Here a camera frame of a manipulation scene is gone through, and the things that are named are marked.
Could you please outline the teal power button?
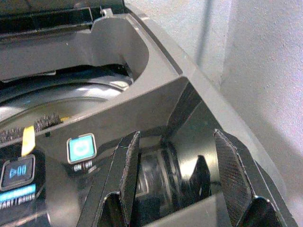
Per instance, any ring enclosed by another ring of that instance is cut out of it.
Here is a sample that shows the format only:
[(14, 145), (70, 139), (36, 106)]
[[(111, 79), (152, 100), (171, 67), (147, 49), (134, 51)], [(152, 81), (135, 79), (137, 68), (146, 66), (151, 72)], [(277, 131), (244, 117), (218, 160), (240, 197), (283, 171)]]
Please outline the teal power button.
[(93, 133), (82, 134), (66, 141), (67, 161), (76, 164), (96, 157), (97, 149)]

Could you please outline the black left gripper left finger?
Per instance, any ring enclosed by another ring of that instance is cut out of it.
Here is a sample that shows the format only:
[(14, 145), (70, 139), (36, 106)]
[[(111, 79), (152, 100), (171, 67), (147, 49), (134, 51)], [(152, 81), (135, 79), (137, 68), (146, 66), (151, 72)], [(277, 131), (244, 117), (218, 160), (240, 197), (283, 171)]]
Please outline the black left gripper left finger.
[(139, 169), (140, 132), (121, 138), (95, 175), (77, 227), (128, 227)]

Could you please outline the blue start pause button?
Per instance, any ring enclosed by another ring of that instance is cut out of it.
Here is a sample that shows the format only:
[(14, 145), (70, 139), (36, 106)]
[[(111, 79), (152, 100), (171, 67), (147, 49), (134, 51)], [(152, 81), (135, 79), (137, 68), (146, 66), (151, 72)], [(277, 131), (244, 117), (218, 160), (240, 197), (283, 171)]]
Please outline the blue start pause button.
[(7, 160), (1, 171), (0, 190), (8, 191), (31, 183), (35, 177), (35, 155)]

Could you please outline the black velcro strip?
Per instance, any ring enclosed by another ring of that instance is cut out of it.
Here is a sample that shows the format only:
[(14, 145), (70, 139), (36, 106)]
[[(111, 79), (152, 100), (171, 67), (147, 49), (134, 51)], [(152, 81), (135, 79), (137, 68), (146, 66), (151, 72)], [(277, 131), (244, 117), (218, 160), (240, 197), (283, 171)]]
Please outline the black velcro strip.
[[(43, 115), (41, 118), (36, 120), (33, 124), (34, 132), (40, 132), (52, 126), (62, 123), (58, 114)], [(12, 140), (21, 138), (25, 127), (15, 127), (11, 129), (0, 131), (0, 144), (10, 142)]]

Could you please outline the long yellow tape strip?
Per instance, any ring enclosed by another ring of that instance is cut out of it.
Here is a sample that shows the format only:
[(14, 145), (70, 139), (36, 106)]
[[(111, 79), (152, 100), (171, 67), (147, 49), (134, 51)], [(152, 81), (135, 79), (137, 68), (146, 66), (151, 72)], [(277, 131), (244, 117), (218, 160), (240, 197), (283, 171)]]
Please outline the long yellow tape strip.
[(29, 155), (36, 146), (35, 128), (33, 125), (25, 127), (22, 136), (21, 156)]

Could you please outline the grey top-load washing machine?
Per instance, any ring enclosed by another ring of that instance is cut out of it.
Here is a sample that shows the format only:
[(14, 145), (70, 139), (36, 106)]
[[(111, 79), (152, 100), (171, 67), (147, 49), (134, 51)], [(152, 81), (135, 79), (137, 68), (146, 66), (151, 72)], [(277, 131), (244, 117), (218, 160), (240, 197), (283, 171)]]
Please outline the grey top-load washing machine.
[[(0, 82), (82, 65), (127, 64), (133, 84), (117, 97), (35, 133), (35, 177), (0, 190), (0, 227), (77, 227), (95, 175), (121, 138), (140, 132), (128, 227), (233, 227), (219, 177), (214, 132), (242, 142), (256, 162), (284, 227), (298, 227), (274, 162), (210, 81), (135, 7), (87, 29), (0, 37)], [(95, 158), (69, 164), (66, 141), (93, 133)], [(0, 178), (21, 156), (22, 137), (0, 144)]]

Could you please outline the grey washer inner tub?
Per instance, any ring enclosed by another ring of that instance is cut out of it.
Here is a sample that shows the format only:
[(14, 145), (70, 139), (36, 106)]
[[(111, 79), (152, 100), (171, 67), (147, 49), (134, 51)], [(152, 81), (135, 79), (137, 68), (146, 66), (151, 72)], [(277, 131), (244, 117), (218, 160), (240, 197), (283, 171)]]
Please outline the grey washer inner tub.
[(82, 65), (0, 82), (0, 127), (25, 126), (44, 115), (78, 115), (126, 91), (127, 64)]

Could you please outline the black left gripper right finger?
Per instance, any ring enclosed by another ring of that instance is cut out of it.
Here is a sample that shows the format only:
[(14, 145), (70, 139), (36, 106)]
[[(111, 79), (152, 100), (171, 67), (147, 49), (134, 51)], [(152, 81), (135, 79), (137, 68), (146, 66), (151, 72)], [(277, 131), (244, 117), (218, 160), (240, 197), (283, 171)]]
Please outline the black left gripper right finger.
[(233, 227), (284, 227), (283, 218), (247, 147), (214, 132), (222, 191)]

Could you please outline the dark washing machine lid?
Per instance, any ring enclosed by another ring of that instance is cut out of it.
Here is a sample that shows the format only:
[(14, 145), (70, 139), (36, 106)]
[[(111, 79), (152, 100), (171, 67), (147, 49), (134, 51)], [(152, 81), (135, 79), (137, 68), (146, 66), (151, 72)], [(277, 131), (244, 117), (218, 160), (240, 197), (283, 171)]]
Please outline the dark washing machine lid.
[(0, 0), (0, 37), (87, 29), (104, 16), (125, 12), (125, 0)]

